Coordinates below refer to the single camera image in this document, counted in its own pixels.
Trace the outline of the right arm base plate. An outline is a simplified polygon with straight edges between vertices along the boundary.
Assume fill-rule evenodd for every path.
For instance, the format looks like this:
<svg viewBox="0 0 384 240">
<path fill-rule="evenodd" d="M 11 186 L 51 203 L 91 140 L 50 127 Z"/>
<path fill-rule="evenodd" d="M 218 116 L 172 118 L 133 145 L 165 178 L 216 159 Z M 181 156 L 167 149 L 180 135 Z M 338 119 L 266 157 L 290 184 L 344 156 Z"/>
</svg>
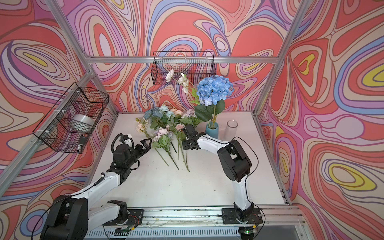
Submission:
<svg viewBox="0 0 384 240">
<path fill-rule="evenodd" d="M 223 219 L 225 225 L 252 224 L 258 226 L 264 222 L 259 208 L 249 207 L 244 211 L 238 208 L 223 208 L 221 211 L 218 217 Z"/>
</svg>

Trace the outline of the white poppy flower stem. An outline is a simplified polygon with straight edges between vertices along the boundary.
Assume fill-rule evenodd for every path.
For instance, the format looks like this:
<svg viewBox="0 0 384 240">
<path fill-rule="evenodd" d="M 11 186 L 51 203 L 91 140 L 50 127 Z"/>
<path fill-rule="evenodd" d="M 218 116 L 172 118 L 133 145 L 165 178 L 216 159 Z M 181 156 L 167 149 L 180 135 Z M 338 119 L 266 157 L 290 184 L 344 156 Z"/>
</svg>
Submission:
<svg viewBox="0 0 384 240">
<path fill-rule="evenodd" d="M 173 69 L 171 69 L 165 77 L 167 83 L 171 81 L 176 82 L 182 87 L 183 93 L 186 95 L 190 94 L 192 96 L 192 100 L 190 103 L 195 105 L 200 105 L 200 98 L 197 95 L 197 88 L 193 85 L 193 83 L 188 79 L 187 75 L 184 73 L 175 73 Z"/>
</svg>

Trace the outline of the bright blue hydrangea stem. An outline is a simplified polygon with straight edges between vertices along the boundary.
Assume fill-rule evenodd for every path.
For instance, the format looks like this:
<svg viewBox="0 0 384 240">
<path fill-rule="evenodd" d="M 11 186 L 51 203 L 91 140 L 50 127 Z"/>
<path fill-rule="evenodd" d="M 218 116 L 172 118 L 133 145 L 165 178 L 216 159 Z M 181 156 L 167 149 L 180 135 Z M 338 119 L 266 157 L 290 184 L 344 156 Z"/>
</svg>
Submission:
<svg viewBox="0 0 384 240">
<path fill-rule="evenodd" d="M 224 111 L 225 100 L 233 92 L 234 85 L 229 78 L 219 75 L 204 78 L 196 88 L 199 105 L 194 107 L 195 115 L 207 122 L 209 129 L 216 129 L 217 116 Z"/>
</svg>

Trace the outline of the purple and pink mixed bouquet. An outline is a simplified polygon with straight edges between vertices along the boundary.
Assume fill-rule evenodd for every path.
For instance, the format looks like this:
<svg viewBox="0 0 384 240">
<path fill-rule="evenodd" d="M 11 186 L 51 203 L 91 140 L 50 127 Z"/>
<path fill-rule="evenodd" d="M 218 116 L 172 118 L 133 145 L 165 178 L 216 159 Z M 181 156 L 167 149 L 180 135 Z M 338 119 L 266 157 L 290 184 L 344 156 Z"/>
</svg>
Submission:
<svg viewBox="0 0 384 240">
<path fill-rule="evenodd" d="M 173 143 L 173 133 L 170 132 L 167 128 L 157 128 L 151 133 L 151 137 L 153 140 L 153 147 L 155 151 L 158 153 L 163 162 L 169 167 L 170 165 L 166 161 L 166 158 L 161 153 L 161 150 L 166 153 L 166 156 L 174 163 L 177 170 L 179 170 L 179 166 L 176 163 L 175 158 L 173 157 L 173 153 L 178 153 L 176 147 Z"/>
</svg>

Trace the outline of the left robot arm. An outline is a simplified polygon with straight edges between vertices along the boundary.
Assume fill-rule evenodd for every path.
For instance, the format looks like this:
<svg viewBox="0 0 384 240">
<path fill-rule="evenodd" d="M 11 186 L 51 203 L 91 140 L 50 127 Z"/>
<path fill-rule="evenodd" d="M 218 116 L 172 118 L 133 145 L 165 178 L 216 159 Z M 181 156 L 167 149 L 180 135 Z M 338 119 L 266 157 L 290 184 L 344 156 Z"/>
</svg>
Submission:
<svg viewBox="0 0 384 240">
<path fill-rule="evenodd" d="M 131 229 L 140 225 L 138 217 L 130 214 L 123 201 L 111 200 L 94 208 L 102 197 L 121 186 L 136 170 L 134 164 L 152 148 L 152 139 L 147 138 L 135 144 L 129 135 L 118 134 L 111 145 L 112 163 L 101 177 L 68 196 L 57 197 L 44 213 L 46 217 L 42 240 L 82 240 L 90 231 L 112 222 L 127 225 L 133 221 Z"/>
</svg>

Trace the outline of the red gerbera flower stem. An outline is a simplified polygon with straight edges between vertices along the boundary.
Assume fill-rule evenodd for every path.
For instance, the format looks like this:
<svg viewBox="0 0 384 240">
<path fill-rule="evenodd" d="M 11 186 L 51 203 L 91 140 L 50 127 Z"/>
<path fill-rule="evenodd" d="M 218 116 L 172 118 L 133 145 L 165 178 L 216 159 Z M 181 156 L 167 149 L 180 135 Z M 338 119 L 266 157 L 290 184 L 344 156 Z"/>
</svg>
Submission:
<svg viewBox="0 0 384 240">
<path fill-rule="evenodd" d="M 178 146 L 183 156 L 183 163 L 185 164 L 187 171 L 190 172 L 188 160 L 187 160 L 187 153 L 186 153 L 186 150 L 183 149 L 183 141 L 186 139 L 186 136 L 183 132 L 184 125 L 177 124 L 175 129 L 176 129 L 176 136 L 178 140 Z"/>
</svg>

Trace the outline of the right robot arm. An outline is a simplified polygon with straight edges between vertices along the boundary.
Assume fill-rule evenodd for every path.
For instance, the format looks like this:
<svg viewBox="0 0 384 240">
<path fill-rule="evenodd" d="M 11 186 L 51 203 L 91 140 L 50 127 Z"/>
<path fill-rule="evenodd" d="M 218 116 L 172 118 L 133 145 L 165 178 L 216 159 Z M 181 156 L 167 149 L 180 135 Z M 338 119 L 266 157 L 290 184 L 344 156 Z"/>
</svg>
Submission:
<svg viewBox="0 0 384 240">
<path fill-rule="evenodd" d="M 242 145 L 236 140 L 225 142 L 206 133 L 198 133 L 192 125 L 183 127 L 182 132 L 186 137 L 182 143 L 184 150 L 205 150 L 217 154 L 225 175 L 233 182 L 235 220 L 244 223 L 253 213 L 255 205 L 247 189 L 252 163 Z"/>
</svg>

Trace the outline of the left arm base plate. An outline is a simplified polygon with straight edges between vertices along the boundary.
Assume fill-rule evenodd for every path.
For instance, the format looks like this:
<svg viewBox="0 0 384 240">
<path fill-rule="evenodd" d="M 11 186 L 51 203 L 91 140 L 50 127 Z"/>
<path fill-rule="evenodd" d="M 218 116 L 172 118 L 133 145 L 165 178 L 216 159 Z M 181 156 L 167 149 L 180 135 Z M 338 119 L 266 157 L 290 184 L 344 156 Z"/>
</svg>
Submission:
<svg viewBox="0 0 384 240">
<path fill-rule="evenodd" d="M 108 221 L 104 226 L 138 227 L 143 222 L 143 209 L 128 209 L 126 214 L 119 214 L 115 220 Z"/>
</svg>

